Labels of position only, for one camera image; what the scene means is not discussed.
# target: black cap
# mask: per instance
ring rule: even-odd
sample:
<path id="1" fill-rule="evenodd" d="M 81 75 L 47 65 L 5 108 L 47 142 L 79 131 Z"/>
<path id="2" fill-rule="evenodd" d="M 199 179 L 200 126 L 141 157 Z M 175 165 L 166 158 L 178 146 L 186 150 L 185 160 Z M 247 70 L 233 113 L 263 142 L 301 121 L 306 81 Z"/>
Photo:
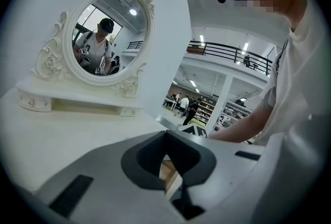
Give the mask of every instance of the black cap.
<path id="1" fill-rule="evenodd" d="M 109 34 L 111 34 L 114 30 L 114 21 L 112 19 L 103 18 L 99 24 L 101 28 L 106 32 L 108 32 Z"/>

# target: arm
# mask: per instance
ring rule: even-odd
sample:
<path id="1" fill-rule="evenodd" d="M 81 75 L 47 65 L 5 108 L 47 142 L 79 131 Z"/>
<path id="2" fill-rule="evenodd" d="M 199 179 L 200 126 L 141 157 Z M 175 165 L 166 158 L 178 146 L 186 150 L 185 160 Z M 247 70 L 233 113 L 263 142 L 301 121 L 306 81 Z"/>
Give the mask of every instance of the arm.
<path id="1" fill-rule="evenodd" d="M 78 51 L 80 50 L 80 48 L 83 46 L 83 42 L 84 39 L 88 36 L 88 32 L 84 33 L 74 44 L 72 50 L 73 50 L 73 54 L 75 56 L 76 59 L 78 59 Z"/>
<path id="2" fill-rule="evenodd" d="M 108 74 L 109 70 L 110 70 L 110 65 L 111 65 L 111 58 L 110 57 L 106 57 L 106 63 L 104 65 L 104 72 L 106 74 Z"/>
<path id="3" fill-rule="evenodd" d="M 210 135 L 209 138 L 230 142 L 248 140 L 262 131 L 272 110 L 272 107 L 260 103 L 250 115 L 237 121 L 232 126 Z"/>
<path id="4" fill-rule="evenodd" d="M 79 46 L 77 45 L 77 44 L 75 44 L 74 45 L 74 47 L 73 47 L 73 54 L 74 54 L 74 57 L 76 58 L 76 59 L 78 59 L 78 56 L 79 56 L 79 54 L 78 54 L 78 50 L 79 50 Z"/>

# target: white mirror frame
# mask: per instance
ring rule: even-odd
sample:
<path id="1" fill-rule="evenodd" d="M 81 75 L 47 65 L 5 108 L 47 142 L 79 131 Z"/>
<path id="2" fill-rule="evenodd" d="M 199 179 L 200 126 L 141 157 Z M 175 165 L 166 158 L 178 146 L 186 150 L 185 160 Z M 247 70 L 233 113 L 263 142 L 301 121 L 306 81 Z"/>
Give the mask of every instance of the white mirror frame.
<path id="1" fill-rule="evenodd" d="M 86 72 L 77 63 L 73 51 L 72 51 L 72 33 L 77 20 L 81 13 L 86 9 L 87 6 L 92 4 L 96 0 L 85 0 L 77 8 L 73 10 L 68 17 L 67 22 L 63 28 L 63 55 L 66 61 L 68 70 L 81 81 L 93 85 L 93 86 L 110 86 L 117 84 L 128 77 L 136 74 L 139 69 L 144 66 L 146 61 L 146 55 L 151 46 L 151 40 L 154 32 L 154 6 L 151 4 L 153 0 L 137 0 L 145 10 L 145 23 L 147 25 L 146 33 L 144 36 L 143 44 L 140 48 L 137 57 L 123 70 L 117 74 L 111 76 L 96 76 Z"/>
<path id="2" fill-rule="evenodd" d="M 57 99 L 106 104 L 121 116 L 135 116 L 142 109 L 135 99 L 138 74 L 146 65 L 154 32 L 153 0 L 137 0 L 145 10 L 147 30 L 140 52 L 125 70 L 112 76 L 95 76 L 77 63 L 72 51 L 72 33 L 83 10 L 95 0 L 85 0 L 71 13 L 62 12 L 55 35 L 39 52 L 33 74 L 19 81 L 20 106 L 50 112 Z"/>

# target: black railing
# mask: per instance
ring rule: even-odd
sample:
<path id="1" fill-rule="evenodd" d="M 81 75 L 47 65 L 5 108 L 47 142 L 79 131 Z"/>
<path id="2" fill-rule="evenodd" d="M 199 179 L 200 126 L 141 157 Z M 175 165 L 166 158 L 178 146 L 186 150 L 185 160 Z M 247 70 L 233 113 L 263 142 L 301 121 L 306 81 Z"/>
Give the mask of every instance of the black railing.
<path id="1" fill-rule="evenodd" d="M 130 42 L 128 49 L 137 49 L 137 48 L 141 48 L 143 44 L 143 41 L 134 41 L 134 42 Z"/>
<path id="2" fill-rule="evenodd" d="M 234 63 L 242 64 L 253 70 L 259 71 L 265 75 L 269 75 L 272 61 L 259 56 L 255 53 L 245 51 L 241 48 L 227 46 L 226 44 L 218 44 L 211 42 L 191 41 L 187 48 L 188 53 L 198 55 L 211 55 L 223 57 L 232 60 Z"/>

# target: person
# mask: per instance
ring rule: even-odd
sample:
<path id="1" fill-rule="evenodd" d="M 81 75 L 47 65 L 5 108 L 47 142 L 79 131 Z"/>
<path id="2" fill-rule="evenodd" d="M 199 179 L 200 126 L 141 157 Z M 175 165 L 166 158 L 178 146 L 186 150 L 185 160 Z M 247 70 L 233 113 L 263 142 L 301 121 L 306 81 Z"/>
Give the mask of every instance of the person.
<path id="1" fill-rule="evenodd" d="M 179 101 L 179 99 L 180 99 L 181 95 L 182 95 L 181 93 L 179 93 L 179 94 L 177 94 L 177 95 L 176 95 L 176 102 L 178 102 L 178 101 Z"/>
<path id="2" fill-rule="evenodd" d="M 118 73 L 119 67 L 119 56 L 116 56 L 115 59 L 111 61 L 109 75 Z"/>
<path id="3" fill-rule="evenodd" d="M 249 55 L 247 55 L 247 56 L 244 57 L 244 65 L 247 68 L 250 67 Z"/>
<path id="4" fill-rule="evenodd" d="M 183 98 L 182 100 L 180 100 L 180 106 L 179 106 L 179 112 L 180 113 L 180 117 L 183 116 L 183 113 L 185 112 L 187 106 L 188 106 L 188 103 L 189 103 L 189 100 L 188 100 L 188 95 L 185 95 L 185 98 Z"/>
<path id="5" fill-rule="evenodd" d="M 96 68 L 100 67 L 101 59 L 105 56 L 105 74 L 111 65 L 111 44 L 106 36 L 113 32 L 114 22 L 109 18 L 103 18 L 97 25 L 97 32 L 86 32 L 73 46 L 73 54 L 81 67 L 91 74 L 95 74 Z M 85 48 L 88 51 L 88 60 L 79 58 L 79 50 Z"/>
<path id="6" fill-rule="evenodd" d="M 192 120 L 192 118 L 195 116 L 200 103 L 201 103 L 200 98 L 198 98 L 196 101 L 194 100 L 194 102 L 191 105 L 191 109 L 189 110 L 188 115 L 187 115 L 186 119 L 184 120 L 183 126 L 187 125 L 188 122 L 190 122 Z"/>
<path id="7" fill-rule="evenodd" d="M 186 110 L 185 110 L 184 113 L 183 113 L 183 116 L 187 116 L 187 114 L 188 114 L 188 112 L 189 112 L 189 110 L 190 110 L 190 108 L 191 108 L 191 105 L 192 105 L 194 102 L 195 102 L 195 98 L 194 98 L 193 96 L 188 98 L 188 105 L 187 105 Z"/>
<path id="8" fill-rule="evenodd" d="M 310 113 L 329 110 L 320 99 L 328 99 L 328 86 L 321 84 L 325 72 L 323 67 L 319 70 L 314 65 L 325 62 L 324 57 L 330 58 L 330 34 L 315 0 L 249 1 L 255 7 L 284 16 L 290 26 L 289 37 L 272 65 L 269 81 L 260 94 L 261 103 L 247 117 L 208 137 L 243 142 L 261 132 L 254 144 L 266 145 L 271 135 L 288 131 Z M 316 85 L 314 92 L 310 82 Z"/>

